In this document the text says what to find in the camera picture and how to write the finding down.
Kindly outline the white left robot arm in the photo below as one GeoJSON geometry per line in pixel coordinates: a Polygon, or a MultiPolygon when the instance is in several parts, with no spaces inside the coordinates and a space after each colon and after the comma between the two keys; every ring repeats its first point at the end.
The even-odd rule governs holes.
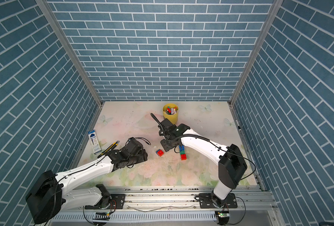
{"type": "Polygon", "coordinates": [[[98,158],[80,167],[64,172],[42,173],[26,195],[26,202],[35,224],[47,223],[61,210],[80,206],[107,207],[110,193],[104,185],[76,190],[96,177],[125,167],[146,162],[148,154],[136,138],[131,137],[125,146],[117,149],[118,142],[110,145],[98,158]]]}

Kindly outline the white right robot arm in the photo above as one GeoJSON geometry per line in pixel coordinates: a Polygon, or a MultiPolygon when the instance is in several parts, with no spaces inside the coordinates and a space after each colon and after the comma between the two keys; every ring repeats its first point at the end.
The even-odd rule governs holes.
{"type": "Polygon", "coordinates": [[[211,199],[216,207],[224,207],[227,196],[237,187],[247,170],[240,149],[234,144],[226,146],[213,142],[185,124],[176,126],[169,119],[159,121],[154,114],[151,117],[158,123],[159,135],[164,137],[160,143],[166,152],[178,145],[189,147],[218,166],[218,183],[211,193],[211,199]]]}

